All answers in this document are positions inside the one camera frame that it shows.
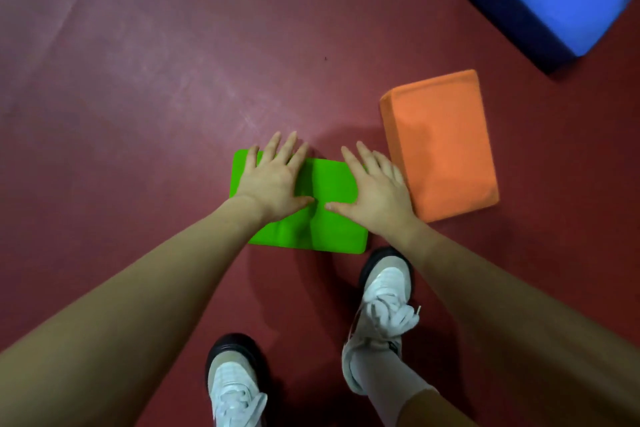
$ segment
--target foot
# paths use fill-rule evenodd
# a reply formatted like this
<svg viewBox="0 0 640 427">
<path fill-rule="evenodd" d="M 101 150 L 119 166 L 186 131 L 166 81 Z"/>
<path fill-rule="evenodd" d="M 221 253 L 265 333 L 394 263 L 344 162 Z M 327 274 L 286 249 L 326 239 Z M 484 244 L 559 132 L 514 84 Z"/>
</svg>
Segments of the foot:
<svg viewBox="0 0 640 427">
<path fill-rule="evenodd" d="M 418 323 L 418 313 L 407 304 L 411 297 L 412 267 L 395 248 L 378 248 L 371 253 L 360 273 L 362 302 L 342 349 L 342 373 L 349 388 L 364 395 L 351 374 L 351 358 L 359 348 L 391 350 L 402 358 L 401 335 Z"/>
<path fill-rule="evenodd" d="M 227 334 L 213 345 L 205 381 L 216 427 L 256 427 L 267 404 L 269 370 L 249 336 Z"/>
</svg>

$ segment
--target shoe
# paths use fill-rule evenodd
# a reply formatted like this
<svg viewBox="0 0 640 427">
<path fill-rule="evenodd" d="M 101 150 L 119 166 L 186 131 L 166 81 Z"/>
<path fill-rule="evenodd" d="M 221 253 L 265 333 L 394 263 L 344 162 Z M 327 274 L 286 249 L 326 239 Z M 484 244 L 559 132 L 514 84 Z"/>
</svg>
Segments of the shoe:
<svg viewBox="0 0 640 427">
<path fill-rule="evenodd" d="M 364 390 L 351 373 L 351 358 L 359 348 L 393 351 L 402 358 L 401 335 L 419 321 L 417 311 L 407 304 L 413 292 L 413 268 L 395 248 L 387 246 L 371 253 L 360 272 L 362 302 L 347 343 L 342 349 L 342 374 L 349 388 L 359 395 Z"/>
<path fill-rule="evenodd" d="M 256 427 L 271 381 L 258 345 L 245 334 L 222 336 L 207 356 L 205 383 L 216 427 Z"/>
</svg>

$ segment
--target red floor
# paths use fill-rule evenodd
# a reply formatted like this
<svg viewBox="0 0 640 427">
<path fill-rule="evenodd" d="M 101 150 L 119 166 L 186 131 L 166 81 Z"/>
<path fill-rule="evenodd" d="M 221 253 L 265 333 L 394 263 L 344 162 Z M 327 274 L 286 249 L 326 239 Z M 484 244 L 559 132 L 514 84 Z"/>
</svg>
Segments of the red floor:
<svg viewBox="0 0 640 427">
<path fill-rule="evenodd" d="M 548 78 L 466 0 L 0 0 L 0 347 L 225 199 L 298 130 L 386 151 L 378 99 L 480 76 L 502 202 L 436 228 L 640 344 L 640 0 Z M 253 335 L 283 424 L 368 424 L 340 348 L 364 257 L 247 247 L 140 420 L 211 425 L 203 362 Z M 520 414 L 419 281 L 406 361 L 484 425 Z"/>
</svg>

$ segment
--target green yoga block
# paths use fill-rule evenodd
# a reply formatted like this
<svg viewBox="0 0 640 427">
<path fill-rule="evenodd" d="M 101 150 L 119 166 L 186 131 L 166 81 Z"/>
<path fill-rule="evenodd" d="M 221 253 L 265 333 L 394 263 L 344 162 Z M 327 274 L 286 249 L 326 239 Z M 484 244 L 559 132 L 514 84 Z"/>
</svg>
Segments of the green yoga block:
<svg viewBox="0 0 640 427">
<path fill-rule="evenodd" d="M 234 154 L 229 197 L 236 194 L 247 153 L 247 149 L 242 149 Z M 261 158 L 262 152 L 259 152 L 258 162 Z M 322 252 L 364 253 L 367 229 L 324 209 L 325 203 L 354 203 L 358 197 L 356 181 L 344 162 L 306 159 L 300 168 L 294 194 L 313 196 L 316 202 L 284 220 L 269 223 L 249 243 Z"/>
</svg>

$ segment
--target orange yoga block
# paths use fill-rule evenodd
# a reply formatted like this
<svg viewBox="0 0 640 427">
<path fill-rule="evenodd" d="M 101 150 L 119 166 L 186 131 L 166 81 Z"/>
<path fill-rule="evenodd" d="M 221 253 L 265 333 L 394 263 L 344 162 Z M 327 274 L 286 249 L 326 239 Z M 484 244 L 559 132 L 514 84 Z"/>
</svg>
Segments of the orange yoga block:
<svg viewBox="0 0 640 427">
<path fill-rule="evenodd" d="M 380 100 L 391 160 L 429 222 L 492 206 L 498 183 L 474 70 L 399 86 Z"/>
</svg>

